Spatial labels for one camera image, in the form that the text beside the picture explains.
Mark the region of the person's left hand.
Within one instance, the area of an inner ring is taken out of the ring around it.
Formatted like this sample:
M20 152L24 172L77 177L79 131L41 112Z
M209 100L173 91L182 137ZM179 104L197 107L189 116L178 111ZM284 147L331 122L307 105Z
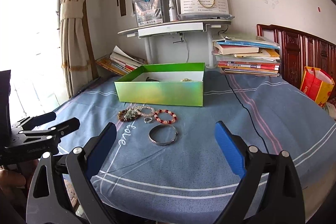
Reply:
M27 197L23 190L29 191L38 163L37 159L23 162L23 174L1 169L1 191L12 205L25 207Z

